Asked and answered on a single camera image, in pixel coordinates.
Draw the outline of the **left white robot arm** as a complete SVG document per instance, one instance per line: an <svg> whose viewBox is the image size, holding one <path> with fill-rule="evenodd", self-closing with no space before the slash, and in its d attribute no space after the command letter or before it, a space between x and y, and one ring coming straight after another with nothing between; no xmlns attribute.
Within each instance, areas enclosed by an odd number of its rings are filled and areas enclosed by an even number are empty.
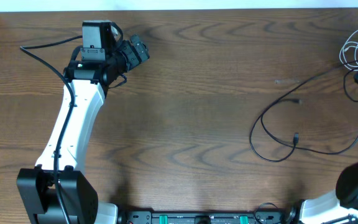
<svg viewBox="0 0 358 224"><path fill-rule="evenodd" d="M63 81L63 101L48 143L16 184L31 223L117 223L115 204L100 202L85 177L88 143L107 93L127 81L126 73L150 57L138 35L124 38L109 20L84 21L81 39Z"/></svg>

